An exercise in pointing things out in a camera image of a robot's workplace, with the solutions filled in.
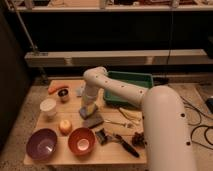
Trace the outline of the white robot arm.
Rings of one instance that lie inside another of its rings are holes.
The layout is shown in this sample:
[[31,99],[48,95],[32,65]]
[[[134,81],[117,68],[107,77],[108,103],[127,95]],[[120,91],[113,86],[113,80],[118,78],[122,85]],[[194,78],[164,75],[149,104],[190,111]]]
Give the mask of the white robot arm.
[[103,88],[142,110],[149,171],[197,171],[184,104],[174,89],[111,79],[104,67],[86,70],[83,78],[83,106],[95,102]]

